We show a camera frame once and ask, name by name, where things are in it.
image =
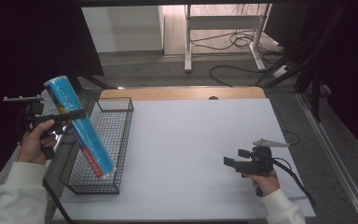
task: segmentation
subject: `black wire basket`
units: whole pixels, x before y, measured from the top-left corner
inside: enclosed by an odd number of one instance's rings
[[[61,182],[73,193],[120,193],[132,112],[131,98],[99,99],[95,103],[89,118],[115,163],[116,170],[105,179],[96,177],[78,144],[74,144],[60,177]]]

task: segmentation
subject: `human hand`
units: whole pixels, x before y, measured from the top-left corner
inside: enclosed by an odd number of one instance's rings
[[[57,143],[56,135],[49,134],[44,139],[40,139],[44,131],[48,131],[54,124],[54,120],[50,119],[40,123],[30,133],[25,133],[22,137],[20,155],[17,161],[30,162],[36,164],[46,164],[46,156],[41,151],[41,147],[54,147]]]
[[[263,191],[263,197],[281,188],[275,170],[272,170],[267,176],[249,174],[243,175],[252,179],[253,186],[255,188],[261,188]]]

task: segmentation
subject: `wall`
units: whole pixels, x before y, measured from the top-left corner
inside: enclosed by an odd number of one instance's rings
[[[162,49],[162,10],[157,6],[82,10],[97,52]]]

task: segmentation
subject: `white table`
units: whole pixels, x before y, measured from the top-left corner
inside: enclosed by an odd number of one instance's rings
[[[74,220],[205,221],[265,218],[250,179],[223,164],[260,138],[284,143],[269,99],[133,101],[124,175],[118,195],[75,195],[61,202]],[[298,174],[287,147],[272,147]],[[285,171],[282,189],[300,204],[310,202]],[[63,220],[57,210],[53,220]]]

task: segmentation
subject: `blue cylindrical container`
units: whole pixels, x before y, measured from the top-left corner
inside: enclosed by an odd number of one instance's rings
[[[45,82],[45,87],[60,114],[83,109],[67,77],[55,77]],[[69,128],[95,175],[101,178],[108,177],[115,165],[92,126],[90,118],[71,120]]]

